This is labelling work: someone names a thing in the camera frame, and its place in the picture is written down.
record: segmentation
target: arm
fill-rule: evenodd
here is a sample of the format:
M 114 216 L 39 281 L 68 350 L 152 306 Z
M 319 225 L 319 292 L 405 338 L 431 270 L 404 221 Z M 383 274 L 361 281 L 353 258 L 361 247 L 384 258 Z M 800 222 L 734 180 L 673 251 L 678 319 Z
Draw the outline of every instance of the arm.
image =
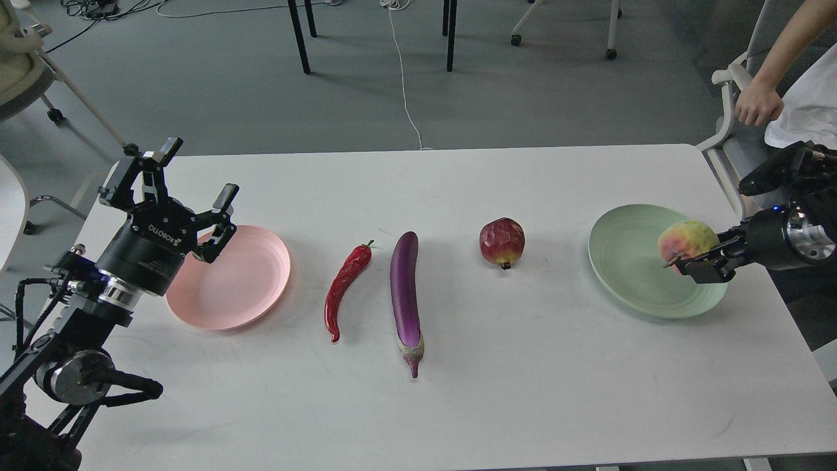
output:
M 736 103 L 736 116 L 744 124 L 762 126 L 779 117 L 784 108 L 776 85 L 803 49 L 837 20 L 837 1 L 805 0 L 776 39 L 761 69 Z

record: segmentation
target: black table leg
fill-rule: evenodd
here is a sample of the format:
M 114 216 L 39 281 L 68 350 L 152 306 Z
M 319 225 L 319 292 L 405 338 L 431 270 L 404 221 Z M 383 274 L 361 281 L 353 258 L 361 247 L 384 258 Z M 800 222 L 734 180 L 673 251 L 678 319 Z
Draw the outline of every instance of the black table leg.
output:
M 316 38 L 316 28 L 314 27 L 314 10 L 311 9 L 311 0 L 305 0 L 306 17 L 308 17 L 308 31 L 312 38 Z
M 448 72 L 454 69 L 454 38 L 456 37 L 456 0 L 450 1 L 450 18 L 448 24 Z
M 448 35 L 448 21 L 450 18 L 450 0 L 442 3 L 442 36 Z
M 300 50 L 302 71 L 306 75 L 309 75 L 311 73 L 311 66 L 308 65 L 306 41 L 302 38 L 302 26 L 300 26 L 300 14 L 296 11 L 296 0 L 288 0 L 288 11 L 290 12 L 290 21 L 294 24 L 294 36 L 296 36 L 296 47 Z

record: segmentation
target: eggplant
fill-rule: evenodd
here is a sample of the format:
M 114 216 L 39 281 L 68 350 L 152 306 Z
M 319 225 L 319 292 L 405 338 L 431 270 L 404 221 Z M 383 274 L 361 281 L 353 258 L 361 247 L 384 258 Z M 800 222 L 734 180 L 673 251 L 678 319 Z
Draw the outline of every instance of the eggplant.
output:
M 395 244 L 393 260 L 389 266 L 389 291 L 393 297 L 398 347 L 413 378 L 419 377 L 419 361 L 424 357 L 424 337 L 419 325 L 419 305 L 416 300 L 418 257 L 419 237 L 415 232 L 406 232 Z

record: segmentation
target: red chili pepper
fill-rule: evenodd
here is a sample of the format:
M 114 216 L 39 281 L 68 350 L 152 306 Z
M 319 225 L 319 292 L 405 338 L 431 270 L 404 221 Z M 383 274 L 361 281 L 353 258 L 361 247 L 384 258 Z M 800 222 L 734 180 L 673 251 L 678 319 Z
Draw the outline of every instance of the red chili pepper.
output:
M 326 296 L 326 328 L 331 332 L 331 342 L 340 339 L 340 329 L 337 327 L 337 309 L 340 307 L 340 301 L 349 285 L 355 281 L 357 275 L 360 275 L 369 261 L 372 260 L 372 249 L 369 246 L 373 242 L 369 241 L 368 244 L 355 247 L 355 250 L 343 262 L 343 267 L 337 273 L 334 281 L 331 282 L 331 289 L 328 290 L 328 296 Z

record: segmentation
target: gray floor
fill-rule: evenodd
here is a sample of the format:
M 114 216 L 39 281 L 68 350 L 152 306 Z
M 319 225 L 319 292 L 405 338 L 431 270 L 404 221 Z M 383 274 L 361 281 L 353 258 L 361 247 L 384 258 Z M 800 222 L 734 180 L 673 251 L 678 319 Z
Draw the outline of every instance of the gray floor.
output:
M 448 73 L 441 3 L 412 0 L 392 13 L 407 105 L 421 144 L 404 111 L 390 16 L 375 0 L 315 5 L 320 36 L 306 35 L 311 75 L 302 74 L 284 8 L 189 19 L 163 18 L 152 9 L 98 23 L 51 57 L 142 150 L 159 148 L 170 136 L 185 140 L 181 155 L 696 144 L 712 134 L 721 113 L 709 76 L 746 48 L 761 7 L 756 0 L 623 2 L 619 57 L 607 61 L 607 0 L 546 5 L 524 29 L 520 48 L 509 38 L 528 7 L 525 0 L 461 2 L 454 72 Z M 119 4 L 128 8 L 133 2 Z M 183 15 L 240 4 L 181 0 L 162 11 Z M 46 49 L 87 26 L 54 0 L 33 5 L 54 28 Z M 53 194 L 86 212 L 121 149 L 66 86 L 54 85 L 49 97 L 69 120 L 55 126 L 36 103 L 0 123 L 0 153 L 22 174 L 31 195 Z M 177 189 L 170 191 L 177 195 Z M 7 306 L 13 306 L 17 281 L 42 276 L 42 266 L 69 248 L 82 222 L 48 203 L 35 206 L 30 219 L 42 224 L 40 232 L 23 240 L 0 277 L 0 303 Z M 39 289 L 28 290 L 30 318 L 47 294 Z M 786 300 L 805 313 L 823 311 L 818 299 Z M 830 306 L 833 312 L 833 297 Z M 0 323 L 3 344 L 11 343 L 12 331 L 11 323 Z M 11 358 L 4 347 L 2 364 Z M 772 464 L 778 471 L 834 470 L 834 458 Z M 623 469 L 744 466 L 724 460 Z

